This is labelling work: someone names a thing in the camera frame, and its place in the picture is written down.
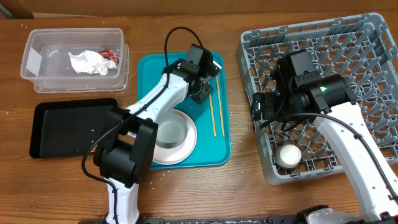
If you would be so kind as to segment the grey bowl with brown scraps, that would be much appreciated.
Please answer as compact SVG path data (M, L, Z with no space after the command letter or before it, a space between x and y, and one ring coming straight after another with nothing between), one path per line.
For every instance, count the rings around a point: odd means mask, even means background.
M187 123L177 113L170 112L159 124L156 145L170 149L179 146L187 136Z

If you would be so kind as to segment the white cup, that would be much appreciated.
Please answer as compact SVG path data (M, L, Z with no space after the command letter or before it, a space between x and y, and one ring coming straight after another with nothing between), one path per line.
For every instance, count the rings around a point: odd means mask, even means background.
M278 166L285 169L293 169L298 166L302 153L296 145L285 144L275 150L274 157Z

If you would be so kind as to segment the red snack wrapper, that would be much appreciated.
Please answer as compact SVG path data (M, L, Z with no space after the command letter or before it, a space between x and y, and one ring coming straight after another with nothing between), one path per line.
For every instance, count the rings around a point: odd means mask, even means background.
M99 51L99 54L107 61L119 63L119 54L111 49L104 49Z

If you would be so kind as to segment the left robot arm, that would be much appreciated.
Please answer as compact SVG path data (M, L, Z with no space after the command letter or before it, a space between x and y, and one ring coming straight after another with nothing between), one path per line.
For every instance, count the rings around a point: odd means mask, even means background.
M146 96L125 110L108 113L93 158L109 193L105 223L137 223L139 182L151 164L176 164L192 153L195 125L175 106L186 98L203 103L212 91L210 80L221 69L209 50L193 44L185 58L166 64Z

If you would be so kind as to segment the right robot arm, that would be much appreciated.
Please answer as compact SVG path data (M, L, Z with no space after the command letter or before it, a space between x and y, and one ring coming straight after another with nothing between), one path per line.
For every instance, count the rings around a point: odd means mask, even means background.
M252 96L251 113L265 128L274 121L315 125L348 177L360 213L317 205L296 214L296 223L397 223L397 176L365 125L356 95L342 75L322 77L306 50L289 53L271 71L275 91Z

